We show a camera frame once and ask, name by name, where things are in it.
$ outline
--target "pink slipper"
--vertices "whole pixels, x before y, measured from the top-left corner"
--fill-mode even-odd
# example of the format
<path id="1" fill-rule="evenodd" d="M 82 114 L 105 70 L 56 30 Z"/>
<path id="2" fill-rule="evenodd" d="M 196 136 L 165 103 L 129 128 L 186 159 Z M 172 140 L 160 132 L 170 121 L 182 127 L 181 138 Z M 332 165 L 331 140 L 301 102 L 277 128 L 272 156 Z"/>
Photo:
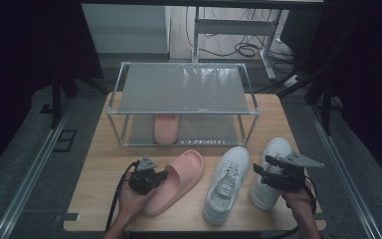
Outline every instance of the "pink slipper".
<path id="1" fill-rule="evenodd" d="M 171 144 L 178 138 L 179 115 L 156 115 L 154 140 L 159 144 Z"/>
<path id="2" fill-rule="evenodd" d="M 204 172 L 203 157 L 195 150 L 187 150 L 167 164 L 165 170 L 166 180 L 143 208 L 146 215 L 162 213 L 197 184 Z"/>

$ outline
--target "human hand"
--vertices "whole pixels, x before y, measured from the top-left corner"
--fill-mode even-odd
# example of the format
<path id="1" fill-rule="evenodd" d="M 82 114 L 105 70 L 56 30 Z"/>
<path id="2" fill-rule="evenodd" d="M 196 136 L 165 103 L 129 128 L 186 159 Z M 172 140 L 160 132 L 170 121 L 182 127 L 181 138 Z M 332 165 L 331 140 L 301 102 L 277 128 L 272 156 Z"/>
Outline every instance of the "human hand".
<path id="1" fill-rule="evenodd" d="M 130 176 L 131 172 L 128 172 L 117 198 L 119 208 L 117 217 L 104 234 L 104 239 L 121 238 L 130 220 L 141 212 L 147 200 L 156 193 L 154 188 L 146 195 L 136 193 L 127 183 Z"/>
<path id="2" fill-rule="evenodd" d="M 127 183 L 130 176 L 131 172 L 128 172 L 117 199 L 119 204 L 119 212 L 117 217 L 123 217 L 128 220 L 139 214 L 147 200 L 154 196 L 156 193 L 154 188 L 150 190 L 146 195 L 141 195 L 135 192 L 129 187 Z"/>
<path id="3" fill-rule="evenodd" d="M 311 183 L 309 181 L 306 180 L 305 185 L 308 189 L 311 189 Z M 277 191 L 281 193 L 287 206 L 292 210 L 293 218 L 298 225 L 299 238 L 321 238 L 315 224 L 314 215 L 312 214 L 311 201 L 306 192 L 302 188 L 292 192 L 286 192 L 279 189 L 277 189 Z"/>
<path id="4" fill-rule="evenodd" d="M 311 183 L 309 181 L 306 180 L 305 185 L 311 189 Z M 292 210 L 292 215 L 296 220 L 304 215 L 312 214 L 309 196 L 302 188 L 298 191 L 283 191 L 279 189 L 277 189 L 277 191 L 281 193 L 282 198 Z"/>

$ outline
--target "glass shelf top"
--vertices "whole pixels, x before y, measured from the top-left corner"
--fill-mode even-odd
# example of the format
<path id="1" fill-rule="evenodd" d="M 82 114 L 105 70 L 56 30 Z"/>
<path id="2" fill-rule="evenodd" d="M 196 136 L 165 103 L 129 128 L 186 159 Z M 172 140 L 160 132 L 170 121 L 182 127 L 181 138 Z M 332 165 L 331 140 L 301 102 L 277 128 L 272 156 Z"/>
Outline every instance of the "glass shelf top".
<path id="1" fill-rule="evenodd" d="M 131 63 L 118 112 L 248 114 L 241 74 L 237 64 Z"/>

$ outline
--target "white sneaker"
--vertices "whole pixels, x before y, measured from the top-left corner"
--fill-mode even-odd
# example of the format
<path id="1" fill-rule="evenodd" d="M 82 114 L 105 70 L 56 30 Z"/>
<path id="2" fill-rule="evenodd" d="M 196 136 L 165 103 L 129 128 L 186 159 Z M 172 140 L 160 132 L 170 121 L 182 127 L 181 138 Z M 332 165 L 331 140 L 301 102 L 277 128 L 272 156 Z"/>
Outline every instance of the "white sneaker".
<path id="1" fill-rule="evenodd" d="M 203 208 L 203 216 L 207 221 L 216 225 L 226 221 L 249 168 L 250 155 L 245 148 L 236 146 L 223 155 L 216 167 Z"/>
<path id="2" fill-rule="evenodd" d="M 266 155 L 279 158 L 285 157 L 290 153 L 292 153 L 292 149 L 286 139 L 281 137 L 272 139 L 266 146 L 262 155 L 263 169 L 271 173 L 280 174 L 281 169 L 278 166 L 271 166 L 268 162 L 266 162 Z M 251 191 L 251 200 L 253 201 L 254 205 L 264 210 L 270 210 L 273 206 L 275 206 L 279 196 L 281 196 L 279 192 L 270 186 L 263 184 L 262 176 L 257 175 L 256 182 L 254 183 L 253 189 Z"/>

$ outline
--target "wooden table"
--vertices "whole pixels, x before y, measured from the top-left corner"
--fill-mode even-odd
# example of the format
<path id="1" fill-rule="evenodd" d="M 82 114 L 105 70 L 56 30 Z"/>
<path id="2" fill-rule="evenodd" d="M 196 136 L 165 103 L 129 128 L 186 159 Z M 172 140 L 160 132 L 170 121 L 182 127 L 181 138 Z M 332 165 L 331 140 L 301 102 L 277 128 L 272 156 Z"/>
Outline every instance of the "wooden table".
<path id="1" fill-rule="evenodd" d="M 248 104 L 251 96 L 246 95 Z M 202 208 L 215 167 L 229 147 L 120 147 L 105 114 L 110 95 L 95 130 L 77 188 L 68 213 L 79 213 L 77 221 L 65 221 L 68 231 L 104 231 L 114 190 L 126 168 L 147 154 L 158 164 L 156 171 L 175 159 L 187 149 L 199 151 L 206 167 L 200 181 L 173 204 L 168 210 L 155 217 L 140 215 L 126 231 L 268 231 L 290 230 L 296 224 L 290 209 L 280 198 L 275 207 L 267 212 L 256 207 L 250 199 L 256 174 L 250 170 L 236 199 L 232 212 L 225 224 L 214 226 L 202 216 Z M 250 138 L 247 150 L 252 162 L 261 163 L 261 155 L 268 142 L 274 137 L 287 139 L 294 151 L 297 147 L 289 128 L 281 102 L 276 95 L 256 95 L 262 114 Z M 317 227 L 325 228 L 325 221 L 318 220 Z"/>

